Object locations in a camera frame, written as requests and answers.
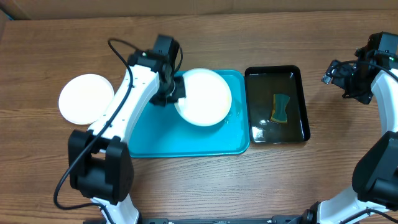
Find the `green yellow sponge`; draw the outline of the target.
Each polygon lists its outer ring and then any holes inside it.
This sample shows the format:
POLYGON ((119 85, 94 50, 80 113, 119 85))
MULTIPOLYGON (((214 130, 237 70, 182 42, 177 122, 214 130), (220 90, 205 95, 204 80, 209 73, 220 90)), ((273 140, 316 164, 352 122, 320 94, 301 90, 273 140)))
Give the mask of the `green yellow sponge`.
POLYGON ((286 123, 288 121, 286 107, 289 104, 290 96, 285 94, 274 94, 272 102, 271 121, 275 123, 286 123))

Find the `white plate with ketchup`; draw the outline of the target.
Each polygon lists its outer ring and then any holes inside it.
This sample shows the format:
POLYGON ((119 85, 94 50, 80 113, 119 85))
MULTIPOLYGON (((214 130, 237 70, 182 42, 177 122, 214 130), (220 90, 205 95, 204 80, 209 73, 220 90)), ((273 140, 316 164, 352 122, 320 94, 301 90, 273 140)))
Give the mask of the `white plate with ketchup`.
POLYGON ((113 97, 114 89, 106 78, 97 74, 84 74, 70 80, 63 87, 58 103, 84 106, 90 111, 94 123, 106 111, 113 97))

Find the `yellow plate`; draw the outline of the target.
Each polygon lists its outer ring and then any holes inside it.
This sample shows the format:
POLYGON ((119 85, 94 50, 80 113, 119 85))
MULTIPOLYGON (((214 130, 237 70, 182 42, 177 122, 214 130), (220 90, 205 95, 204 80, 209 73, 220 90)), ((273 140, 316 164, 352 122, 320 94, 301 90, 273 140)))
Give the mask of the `yellow plate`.
POLYGON ((82 105, 59 103, 58 107, 61 115, 73 124, 86 125, 93 122, 90 111, 82 105))

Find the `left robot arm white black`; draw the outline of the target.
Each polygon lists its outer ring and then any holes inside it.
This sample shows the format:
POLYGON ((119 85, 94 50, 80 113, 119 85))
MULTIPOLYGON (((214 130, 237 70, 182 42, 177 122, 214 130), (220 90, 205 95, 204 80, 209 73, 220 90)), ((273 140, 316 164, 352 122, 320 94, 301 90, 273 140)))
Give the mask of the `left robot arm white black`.
POLYGON ((182 48, 137 50, 124 62, 125 80, 103 118, 68 140, 69 168, 62 179, 103 214, 100 223, 139 223, 129 191, 134 169, 128 142, 146 104, 165 106, 184 97, 182 77, 175 73, 182 48))

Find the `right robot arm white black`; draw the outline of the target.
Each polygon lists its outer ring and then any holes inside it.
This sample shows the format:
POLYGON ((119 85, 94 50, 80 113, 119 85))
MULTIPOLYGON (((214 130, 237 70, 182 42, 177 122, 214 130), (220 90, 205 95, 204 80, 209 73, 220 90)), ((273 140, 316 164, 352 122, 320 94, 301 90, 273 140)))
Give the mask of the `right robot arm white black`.
POLYGON ((357 163, 350 187, 335 197, 314 203, 292 223, 359 223, 397 211, 397 54, 391 50, 356 51, 357 60, 333 61, 322 81, 344 89, 346 98, 375 97, 381 138, 357 163))

